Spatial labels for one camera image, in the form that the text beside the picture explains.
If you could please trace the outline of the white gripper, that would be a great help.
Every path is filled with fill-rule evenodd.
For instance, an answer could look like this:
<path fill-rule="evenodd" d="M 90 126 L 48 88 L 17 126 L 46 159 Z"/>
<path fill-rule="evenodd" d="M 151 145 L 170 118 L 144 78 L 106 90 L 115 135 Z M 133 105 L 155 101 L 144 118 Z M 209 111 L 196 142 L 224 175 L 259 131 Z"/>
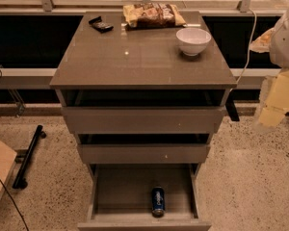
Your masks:
<path fill-rule="evenodd" d="M 282 68 L 289 68 L 289 8 L 271 28 L 250 44 L 256 53 L 269 53 L 270 60 Z M 274 128 L 289 112 L 289 69 L 277 76 L 267 76 L 260 92 L 260 111 L 257 123 L 263 128 Z"/>

